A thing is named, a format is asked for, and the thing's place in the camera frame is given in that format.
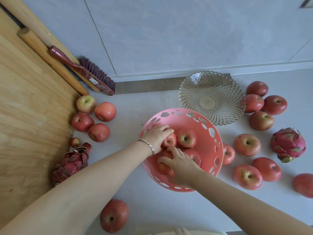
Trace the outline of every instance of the kitchen counter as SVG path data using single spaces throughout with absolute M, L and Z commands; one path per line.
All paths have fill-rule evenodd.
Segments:
M 304 223 L 313 225 L 313 200 L 296 193 L 291 185 L 295 175 L 313 173 L 313 149 L 311 147 L 313 141 L 313 70 L 233 75 L 232 77 L 244 91 L 253 81 L 265 82 L 269 86 L 266 96 L 281 95 L 287 100 L 288 108 L 283 114 L 274 116 L 275 124 L 267 131 L 253 130 L 248 124 L 247 114 L 230 125 L 217 126 L 216 129 L 223 142 L 231 146 L 238 134 L 250 133 L 260 139 L 263 147 L 262 151 L 252 158 L 237 154 L 234 162 L 229 166 L 223 166 L 217 177 Z M 93 142 L 87 133 L 78 131 L 74 133 L 74 137 L 80 138 L 81 142 L 92 144 L 90 164 L 136 141 L 143 126 L 154 114 L 168 108 L 181 107 L 178 90 L 114 96 L 95 92 L 90 94 L 98 103 L 109 101 L 117 108 L 114 120 L 105 123 L 111 130 L 111 135 L 105 142 Z M 101 122 L 94 115 L 92 117 L 95 123 Z M 285 127 L 294 127 L 303 134 L 307 142 L 307 151 L 299 159 L 282 164 L 269 149 L 269 140 L 273 133 Z M 258 190 L 245 190 L 233 182 L 233 169 L 237 165 L 251 163 L 256 157 L 273 159 L 281 167 L 283 177 L 278 182 L 264 182 Z M 142 165 L 131 173 L 114 197 L 122 199 L 129 206 L 128 221 L 116 234 L 158 233 L 172 231 L 174 227 L 216 232 L 240 230 L 231 219 L 197 192 L 178 193 L 159 186 L 148 176 Z M 98 217 L 86 234 L 104 234 Z

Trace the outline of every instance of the silver bracelet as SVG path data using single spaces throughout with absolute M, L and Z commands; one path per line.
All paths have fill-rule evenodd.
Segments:
M 152 157 L 152 156 L 154 155 L 154 149 L 153 149 L 152 145 L 151 145 L 150 143 L 148 143 L 146 140 L 142 139 L 142 138 L 141 138 L 141 139 L 138 139 L 138 141 L 143 141 L 143 142 L 145 142 L 146 144 L 149 145 L 149 147 L 150 147 L 151 150 L 152 150 L 152 155 L 149 156 L 149 157 Z

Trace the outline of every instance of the gray wall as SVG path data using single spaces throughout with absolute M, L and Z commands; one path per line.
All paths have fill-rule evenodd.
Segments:
M 303 0 L 24 1 L 110 76 L 313 59 Z

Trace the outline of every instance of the hand brush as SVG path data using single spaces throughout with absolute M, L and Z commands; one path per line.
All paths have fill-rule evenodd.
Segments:
M 89 59 L 85 57 L 79 59 L 81 65 L 73 63 L 60 49 L 55 46 L 49 48 L 48 53 L 61 63 L 75 69 L 75 71 L 95 84 L 96 87 L 102 90 L 105 94 L 114 95 L 115 82 Z

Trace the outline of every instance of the red apple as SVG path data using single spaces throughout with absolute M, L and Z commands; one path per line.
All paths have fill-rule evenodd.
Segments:
M 269 158 L 256 158 L 252 161 L 251 165 L 260 171 L 264 181 L 274 182 L 282 176 L 280 167 Z
M 254 112 L 249 118 L 251 128 L 255 130 L 268 130 L 274 125 L 274 117 L 266 112 Z
M 171 152 L 162 151 L 162 152 L 158 153 L 157 155 L 158 155 L 159 158 L 160 157 L 167 157 L 167 158 L 173 159 L 173 154 Z M 162 175 L 172 175 L 172 174 L 174 174 L 174 171 L 168 165 L 166 165 L 163 162 L 158 162 L 157 163 L 157 170 Z
M 110 102 L 102 102 L 95 109 L 95 116 L 97 119 L 109 122 L 114 119 L 116 115 L 116 107 Z
M 258 169 L 250 165 L 237 166 L 233 174 L 234 181 L 242 188 L 255 190 L 263 185 L 263 178 Z
M 68 141 L 68 145 L 73 147 L 73 148 L 77 148 L 80 145 L 80 140 L 79 138 L 71 138 Z
M 236 153 L 235 150 L 227 143 L 223 143 L 223 149 L 224 149 L 223 166 L 226 166 L 233 162 Z
M 100 213 L 101 228 L 107 233 L 116 233 L 128 219 L 128 206 L 122 200 L 111 200 Z
M 185 149 L 185 150 L 183 150 L 183 152 L 185 154 L 187 154 L 188 157 L 190 157 L 199 167 L 201 167 L 202 160 L 201 160 L 201 157 L 196 150 Z
M 88 154 L 90 153 L 91 148 L 92 148 L 92 146 L 89 143 L 87 143 L 87 142 L 83 143 L 82 147 L 86 147 L 87 148 L 87 153 Z
M 196 133 L 187 128 L 181 129 L 177 134 L 177 144 L 182 148 L 189 149 L 196 145 L 197 135 Z
M 88 129 L 94 124 L 94 120 L 85 113 L 76 114 L 72 119 L 73 128 L 79 132 L 87 132 Z
M 256 112 L 264 106 L 264 100 L 257 94 L 250 94 L 246 96 L 246 110 L 245 113 Z
M 82 113 L 91 114 L 94 112 L 97 102 L 95 98 L 90 95 L 83 95 L 77 100 L 77 109 Z
M 104 142 L 110 136 L 110 129 L 105 124 L 95 124 L 88 130 L 88 136 L 95 142 Z
M 265 96 L 268 92 L 268 86 L 261 81 L 254 81 L 249 84 L 246 90 L 246 94 L 257 94 L 261 97 Z
M 167 147 L 169 146 L 176 146 L 176 135 L 174 133 L 171 133 L 169 136 L 166 137 L 166 139 L 164 139 L 164 141 L 161 144 L 161 148 L 163 149 L 167 149 Z
M 238 153 L 246 157 L 252 157 L 261 151 L 260 140 L 247 133 L 240 134 L 235 138 L 234 147 Z
M 313 199 L 313 174 L 302 173 L 295 176 L 292 185 L 296 192 L 304 197 Z
M 264 99 L 262 111 L 271 114 L 279 115 L 287 109 L 287 101 L 279 95 L 270 95 Z

